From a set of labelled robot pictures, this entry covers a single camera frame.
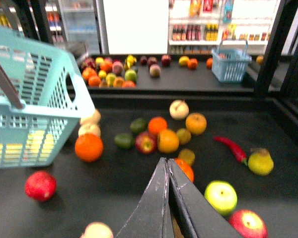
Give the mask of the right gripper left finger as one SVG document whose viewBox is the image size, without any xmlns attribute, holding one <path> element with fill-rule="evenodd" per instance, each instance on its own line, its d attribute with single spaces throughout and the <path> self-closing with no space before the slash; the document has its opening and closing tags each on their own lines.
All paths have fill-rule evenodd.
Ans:
<svg viewBox="0 0 298 238">
<path fill-rule="evenodd" d="M 169 207 L 169 171 L 166 158 L 160 158 L 136 209 L 116 237 L 174 237 Z"/>
</svg>

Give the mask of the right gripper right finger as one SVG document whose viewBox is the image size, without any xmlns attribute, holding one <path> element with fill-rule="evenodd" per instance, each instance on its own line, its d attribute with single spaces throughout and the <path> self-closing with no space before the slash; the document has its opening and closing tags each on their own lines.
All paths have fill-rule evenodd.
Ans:
<svg viewBox="0 0 298 238">
<path fill-rule="evenodd" d="M 169 204 L 185 238 L 240 238 L 204 198 L 173 159 L 169 159 Z"/>
</svg>

